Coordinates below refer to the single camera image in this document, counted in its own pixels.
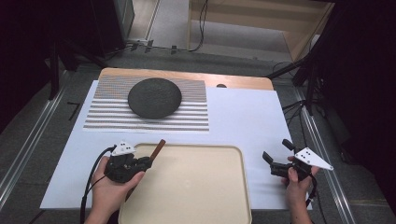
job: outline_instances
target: person's left hand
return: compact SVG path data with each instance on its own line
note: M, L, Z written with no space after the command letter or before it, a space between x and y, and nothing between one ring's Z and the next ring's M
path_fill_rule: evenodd
M108 160L109 157L103 157L100 160L98 168L93 174L92 184L105 175ZM107 222L111 214L119 210L121 204L125 202L128 191L136 187L144 175L145 172L139 172L130 181L124 184L116 183L107 176L97 182L92 188L92 210L86 223L93 220L90 219L93 217L96 223L101 223L103 221L102 219L105 219Z

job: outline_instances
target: gray carpet floor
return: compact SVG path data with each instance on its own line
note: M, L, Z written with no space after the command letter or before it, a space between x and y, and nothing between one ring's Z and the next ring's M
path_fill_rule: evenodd
M144 50L138 48L135 51L120 52L107 63L109 66L119 68L146 68L252 77L271 74L274 65L277 64L277 62L189 52L178 52L171 55L170 51L165 49L152 49L150 53L145 53ZM285 65L287 64L282 63L276 69ZM273 80L282 105L290 105L297 101L294 87L290 82L294 73L295 71L291 71L290 74ZM76 72L70 74L71 77L63 98L0 212L1 223L29 223L40 212L39 205L78 115L71 118L76 107L69 103L83 103L92 81L98 78L100 69L94 64L84 63ZM47 85L0 135L0 176L2 178L33 129L49 95L50 85ZM349 165L341 160L340 149L334 140L332 130L318 110L314 107L314 119L331 158L331 164L349 200L356 223L396 223L396 218L375 183L373 175L364 167ZM312 147L308 131L305 126L303 128L307 144ZM293 119L290 124L290 134L296 146L304 146L302 126L298 117ZM323 172L318 174L318 191L327 223L342 223ZM312 219L315 223L325 223L319 212L318 198L313 202L313 207L314 209L310 211ZM290 223L288 211L252 211L252 217L252 223L257 224ZM79 211L46 211L35 223L78 223L78 218Z

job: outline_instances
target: striped placemat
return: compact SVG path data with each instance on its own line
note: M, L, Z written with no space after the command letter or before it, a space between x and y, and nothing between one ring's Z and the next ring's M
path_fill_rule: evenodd
M164 119L143 119L128 105L131 88L149 77L102 76L83 130L89 132L209 133L205 83L168 78L181 91L181 105Z

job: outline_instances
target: white bracket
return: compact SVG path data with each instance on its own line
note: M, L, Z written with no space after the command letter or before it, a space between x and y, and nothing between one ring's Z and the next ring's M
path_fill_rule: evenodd
M112 156L120 156L125 154L134 153L136 150L127 142L122 140L111 153Z
M309 147L304 148L294 155L299 161L307 165L317 166L326 170L333 170L332 166L324 161L320 156L313 152Z

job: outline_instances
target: black round plate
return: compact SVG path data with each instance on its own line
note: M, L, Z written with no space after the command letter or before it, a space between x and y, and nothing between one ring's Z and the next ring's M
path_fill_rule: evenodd
M178 86L164 78L148 78L138 82L128 95L129 107L145 119L162 119L173 114L181 103Z

